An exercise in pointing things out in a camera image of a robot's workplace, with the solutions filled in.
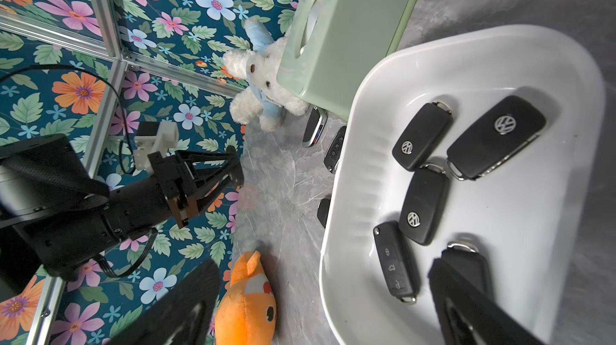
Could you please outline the black chrome button key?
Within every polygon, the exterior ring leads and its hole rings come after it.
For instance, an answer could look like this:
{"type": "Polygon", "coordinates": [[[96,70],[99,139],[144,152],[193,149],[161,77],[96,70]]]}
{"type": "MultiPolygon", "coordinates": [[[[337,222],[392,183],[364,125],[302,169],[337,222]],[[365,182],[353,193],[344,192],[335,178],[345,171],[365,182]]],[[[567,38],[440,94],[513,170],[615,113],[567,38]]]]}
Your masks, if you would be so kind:
{"type": "Polygon", "coordinates": [[[346,130],[347,127],[343,126],[337,131],[330,143],[329,148],[327,149],[327,152],[324,155],[323,163],[330,173],[335,173],[338,168],[346,130]]]}

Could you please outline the black silver flip key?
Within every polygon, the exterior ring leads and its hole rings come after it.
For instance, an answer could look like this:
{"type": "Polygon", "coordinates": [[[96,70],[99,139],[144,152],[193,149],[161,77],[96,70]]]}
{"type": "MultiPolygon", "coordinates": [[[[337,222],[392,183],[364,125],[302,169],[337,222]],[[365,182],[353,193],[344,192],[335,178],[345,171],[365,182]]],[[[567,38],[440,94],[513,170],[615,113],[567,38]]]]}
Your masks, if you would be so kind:
{"type": "Polygon", "coordinates": [[[306,123],[306,128],[303,134],[303,147],[310,148],[318,141],[327,123],[327,111],[318,106],[311,108],[311,113],[306,123]]]}

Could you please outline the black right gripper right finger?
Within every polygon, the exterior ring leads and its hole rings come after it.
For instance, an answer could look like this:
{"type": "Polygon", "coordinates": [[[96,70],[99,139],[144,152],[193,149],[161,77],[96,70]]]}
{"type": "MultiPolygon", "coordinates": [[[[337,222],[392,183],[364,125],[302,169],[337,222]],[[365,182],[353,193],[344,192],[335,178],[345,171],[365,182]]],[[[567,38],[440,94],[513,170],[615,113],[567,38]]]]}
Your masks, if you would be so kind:
{"type": "Polygon", "coordinates": [[[446,344],[540,344],[454,267],[436,259],[428,273],[446,344]]]}

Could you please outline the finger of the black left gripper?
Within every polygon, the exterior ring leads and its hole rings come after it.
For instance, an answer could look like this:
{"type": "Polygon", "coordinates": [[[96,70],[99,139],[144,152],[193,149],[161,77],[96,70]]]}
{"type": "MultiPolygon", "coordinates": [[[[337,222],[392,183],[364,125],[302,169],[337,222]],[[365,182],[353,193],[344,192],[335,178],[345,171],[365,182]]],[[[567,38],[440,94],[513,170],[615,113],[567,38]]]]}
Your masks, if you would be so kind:
{"type": "Polygon", "coordinates": [[[229,145],[224,152],[179,151],[182,210],[207,210],[229,186],[241,188],[244,173],[237,149],[229,145]]]}

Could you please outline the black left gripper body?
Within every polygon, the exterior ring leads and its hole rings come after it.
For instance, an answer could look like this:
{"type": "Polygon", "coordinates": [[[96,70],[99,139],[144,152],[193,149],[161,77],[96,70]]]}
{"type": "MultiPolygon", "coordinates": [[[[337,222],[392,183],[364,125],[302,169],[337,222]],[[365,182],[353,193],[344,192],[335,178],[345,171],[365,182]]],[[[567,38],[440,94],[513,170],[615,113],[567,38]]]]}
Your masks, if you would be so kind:
{"type": "Polygon", "coordinates": [[[186,220],[182,210],[197,208],[189,200],[189,193],[197,188],[197,157],[196,151],[182,150],[169,157],[161,152],[147,155],[149,177],[111,193],[107,209],[111,231],[134,239],[170,218],[186,220]]]}

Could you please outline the black VW key front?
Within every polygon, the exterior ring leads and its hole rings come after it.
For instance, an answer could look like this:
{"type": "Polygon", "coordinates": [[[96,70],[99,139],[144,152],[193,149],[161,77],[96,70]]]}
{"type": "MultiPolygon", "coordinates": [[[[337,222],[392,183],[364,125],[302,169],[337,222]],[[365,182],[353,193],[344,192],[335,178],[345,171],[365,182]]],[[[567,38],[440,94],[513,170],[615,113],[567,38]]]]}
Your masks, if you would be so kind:
{"type": "Polygon", "coordinates": [[[426,163],[418,168],[407,188],[399,215],[399,230],[413,242],[432,243],[444,211],[450,179],[439,165],[426,163]]]}

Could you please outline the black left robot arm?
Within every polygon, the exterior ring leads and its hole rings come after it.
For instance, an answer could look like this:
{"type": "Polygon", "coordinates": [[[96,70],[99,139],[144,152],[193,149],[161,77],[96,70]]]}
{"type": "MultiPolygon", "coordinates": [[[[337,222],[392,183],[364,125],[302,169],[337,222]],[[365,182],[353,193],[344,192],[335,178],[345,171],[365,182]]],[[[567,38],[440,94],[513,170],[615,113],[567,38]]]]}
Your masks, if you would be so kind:
{"type": "Polygon", "coordinates": [[[63,134],[1,148],[1,295],[21,293],[38,268],[66,282],[99,253],[186,227],[227,187],[244,182],[239,155],[179,151],[149,155],[152,173],[111,189],[91,178],[63,134]]]}

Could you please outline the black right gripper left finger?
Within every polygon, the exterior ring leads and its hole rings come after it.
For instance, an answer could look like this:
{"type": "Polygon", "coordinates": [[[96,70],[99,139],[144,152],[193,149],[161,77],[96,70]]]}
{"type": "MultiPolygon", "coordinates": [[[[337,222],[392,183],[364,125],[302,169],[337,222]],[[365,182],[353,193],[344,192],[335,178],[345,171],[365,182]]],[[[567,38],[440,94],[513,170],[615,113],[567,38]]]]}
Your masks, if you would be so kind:
{"type": "Polygon", "coordinates": [[[220,289],[218,265],[205,261],[110,343],[205,344],[220,289]]]}

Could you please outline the white storage box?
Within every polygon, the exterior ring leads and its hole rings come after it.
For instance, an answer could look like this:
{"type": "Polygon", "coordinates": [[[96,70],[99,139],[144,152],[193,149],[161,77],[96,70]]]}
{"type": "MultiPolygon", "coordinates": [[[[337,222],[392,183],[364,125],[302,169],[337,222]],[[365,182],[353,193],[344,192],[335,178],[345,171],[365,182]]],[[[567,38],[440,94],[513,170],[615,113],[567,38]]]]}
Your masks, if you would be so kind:
{"type": "Polygon", "coordinates": [[[598,64],[580,43],[532,25],[479,30],[397,51],[355,96],[335,175],[320,260],[327,320],[342,344],[441,344],[428,271],[449,242],[467,239],[489,261],[497,304],[550,342],[582,216],[605,109],[598,64]],[[453,111],[433,154],[509,95],[547,120],[538,138],[476,181],[452,180],[429,246],[411,245],[414,304],[388,292],[373,229],[398,218],[412,174],[391,151],[426,103],[453,111]]]}

